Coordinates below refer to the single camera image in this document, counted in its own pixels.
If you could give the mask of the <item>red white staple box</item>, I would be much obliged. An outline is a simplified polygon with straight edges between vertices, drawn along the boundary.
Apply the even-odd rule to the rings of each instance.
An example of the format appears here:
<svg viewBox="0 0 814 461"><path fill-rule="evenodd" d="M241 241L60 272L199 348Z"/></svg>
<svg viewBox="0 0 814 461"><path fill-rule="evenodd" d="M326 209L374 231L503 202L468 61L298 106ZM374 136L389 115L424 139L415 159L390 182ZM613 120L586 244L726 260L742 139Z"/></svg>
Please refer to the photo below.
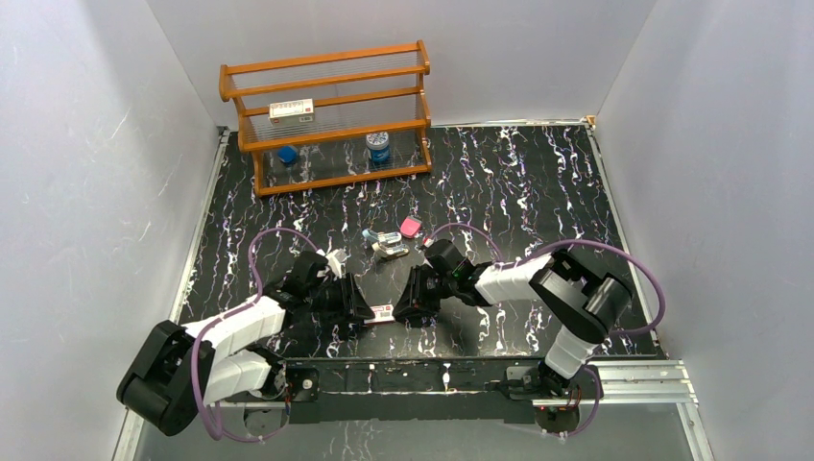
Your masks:
<svg viewBox="0 0 814 461"><path fill-rule="evenodd" d="M392 304L372 306L371 311L373 317L365 321L366 325L386 324L395 321L394 306Z"/></svg>

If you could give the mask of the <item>light blue stapler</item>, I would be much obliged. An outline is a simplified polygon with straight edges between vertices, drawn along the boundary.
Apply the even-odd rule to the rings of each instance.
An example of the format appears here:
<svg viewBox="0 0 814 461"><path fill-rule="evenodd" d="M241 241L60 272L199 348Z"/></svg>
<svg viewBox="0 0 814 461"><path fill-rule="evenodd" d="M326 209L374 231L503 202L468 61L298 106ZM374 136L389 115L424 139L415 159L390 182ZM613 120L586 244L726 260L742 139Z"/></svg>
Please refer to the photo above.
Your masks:
<svg viewBox="0 0 814 461"><path fill-rule="evenodd" d="M401 243L402 235L398 231L392 232L377 232L371 229L363 229L362 235L366 241L371 244L379 244L380 246L391 247Z"/></svg>

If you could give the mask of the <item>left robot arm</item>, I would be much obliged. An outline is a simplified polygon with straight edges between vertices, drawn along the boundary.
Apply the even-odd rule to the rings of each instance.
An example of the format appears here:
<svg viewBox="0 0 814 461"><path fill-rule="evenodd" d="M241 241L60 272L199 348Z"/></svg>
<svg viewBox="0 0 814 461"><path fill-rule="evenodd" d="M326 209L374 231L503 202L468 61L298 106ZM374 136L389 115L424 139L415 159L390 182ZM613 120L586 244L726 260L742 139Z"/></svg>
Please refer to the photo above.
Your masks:
<svg viewBox="0 0 814 461"><path fill-rule="evenodd" d="M121 379L117 400L167 436L235 395L289 400L295 385L285 360L260 340L301 315L349 327L376 317L346 271L346 257L342 250L305 251L290 270L234 308L185 325L156 324Z"/></svg>

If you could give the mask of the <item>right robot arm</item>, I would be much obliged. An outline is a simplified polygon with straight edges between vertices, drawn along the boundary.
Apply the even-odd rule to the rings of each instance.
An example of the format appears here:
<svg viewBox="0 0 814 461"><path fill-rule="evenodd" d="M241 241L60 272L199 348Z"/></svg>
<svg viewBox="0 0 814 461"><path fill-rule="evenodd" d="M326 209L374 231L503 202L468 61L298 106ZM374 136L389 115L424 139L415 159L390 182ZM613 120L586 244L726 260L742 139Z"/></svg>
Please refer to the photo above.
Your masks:
<svg viewBox="0 0 814 461"><path fill-rule="evenodd" d="M442 239L427 248L423 264L411 269L393 316L403 323L423 320L448 298L475 307L545 304L561 329L539 364L540 383L548 395L563 398L577 387L578 372L611 335L633 293L623 279L579 258L572 243L525 262L474 264Z"/></svg>

